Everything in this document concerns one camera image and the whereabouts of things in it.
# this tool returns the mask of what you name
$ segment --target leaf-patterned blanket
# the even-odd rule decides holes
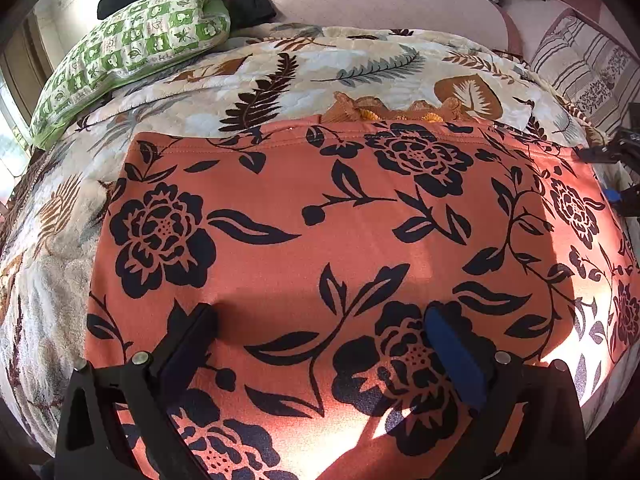
[[[124,192],[123,178],[156,186],[176,171],[209,178],[201,172],[218,169],[215,159],[158,170],[125,164],[122,177],[134,136],[162,132],[175,139],[216,139],[239,168],[257,175],[267,157],[260,126],[313,115],[322,123],[500,124],[551,146],[598,141],[580,113],[524,66],[465,38],[420,30],[269,24],[229,39],[219,52],[115,91],[79,117],[47,153],[0,256],[0,392],[44,449],[54,449],[72,363],[84,351],[98,234],[110,218],[108,205]],[[307,140],[322,155],[345,160],[357,156],[362,144],[338,142],[313,128]],[[153,143],[141,144],[143,161],[157,158],[157,150]],[[629,183],[620,168],[602,177],[610,185]],[[325,209],[307,210],[309,221]],[[407,229],[406,236],[412,235]],[[635,245],[637,233],[629,235]],[[620,358],[603,377],[606,386],[583,406],[590,427],[625,387],[637,350],[633,346]]]

